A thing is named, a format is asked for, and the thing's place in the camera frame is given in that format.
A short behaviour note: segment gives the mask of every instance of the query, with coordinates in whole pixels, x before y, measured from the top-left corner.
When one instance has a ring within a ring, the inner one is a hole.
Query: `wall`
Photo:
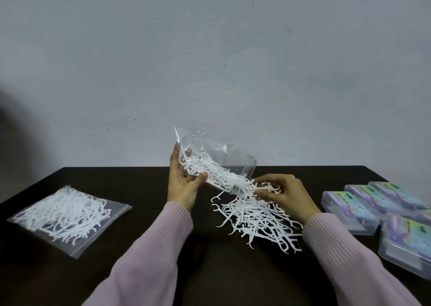
[[[2,132],[0,198],[63,166],[166,166],[175,122],[431,200],[430,1],[0,0],[4,127],[24,141]]]

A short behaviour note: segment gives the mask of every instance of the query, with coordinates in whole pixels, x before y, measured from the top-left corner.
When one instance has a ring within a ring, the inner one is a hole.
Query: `person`
[[[148,230],[118,259],[83,306],[162,305],[174,300],[177,258],[193,229],[190,211],[207,177],[184,177],[178,145],[171,155],[168,199]],[[257,199],[271,200],[304,224],[303,238],[331,280],[338,305],[420,305],[383,267],[371,250],[358,242],[336,216],[321,213],[301,181],[293,175],[267,174],[257,183],[279,184],[276,195],[256,190]]]

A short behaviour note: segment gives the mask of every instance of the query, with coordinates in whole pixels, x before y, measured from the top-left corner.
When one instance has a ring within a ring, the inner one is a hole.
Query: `pink sleeve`
[[[337,294],[338,305],[418,305],[383,267],[379,257],[356,240],[336,216],[321,213],[304,226],[311,247]]]
[[[171,306],[177,284],[177,259],[193,229],[190,213],[166,203],[148,230],[114,264],[83,306]]]

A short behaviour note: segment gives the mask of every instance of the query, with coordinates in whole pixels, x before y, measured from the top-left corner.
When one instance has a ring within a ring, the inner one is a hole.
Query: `table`
[[[151,225],[167,194],[168,167],[62,168],[0,204],[0,304],[78,306],[110,273],[115,261]],[[255,175],[292,173],[320,206],[324,190],[346,184],[385,181],[364,166],[260,166]],[[133,206],[75,260],[6,219],[70,184],[85,193]],[[224,217],[213,212],[208,185],[192,211],[194,230],[178,259],[174,305],[336,305],[333,287],[310,249],[284,254],[278,245],[217,228]],[[232,197],[225,196],[224,201]],[[356,238],[377,251],[379,233]],[[431,304],[431,283],[383,260],[423,305]]]

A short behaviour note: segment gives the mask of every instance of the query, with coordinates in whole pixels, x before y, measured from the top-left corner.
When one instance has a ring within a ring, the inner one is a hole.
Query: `white floss pick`
[[[256,183],[253,183],[253,180],[231,173],[228,169],[213,161],[205,152],[189,152],[187,148],[180,145],[179,161],[188,174],[198,175],[202,172],[207,172],[207,183],[221,189],[223,192],[236,195],[234,200],[227,204],[222,204],[221,207],[218,204],[212,204],[215,207],[214,211],[219,211],[225,217],[224,222],[219,227],[229,221],[233,227],[230,234],[238,232],[241,237],[246,234],[249,235],[247,244],[250,247],[253,238],[259,237],[277,243],[285,253],[287,253],[289,247],[294,252],[301,251],[299,247],[295,246],[295,242],[297,242],[295,237],[301,236],[301,234],[294,234],[292,227],[302,229],[302,225],[292,220],[277,204],[256,200],[255,190],[258,187]],[[264,183],[263,185],[259,189],[265,189],[275,194],[281,193],[280,188],[274,188],[270,183]],[[213,197],[211,202],[220,200],[223,192]]]
[[[45,232],[54,240],[75,245],[79,238],[101,227],[100,222],[110,217],[105,210],[106,200],[84,194],[70,186],[31,205],[13,217],[13,222],[35,232]]]

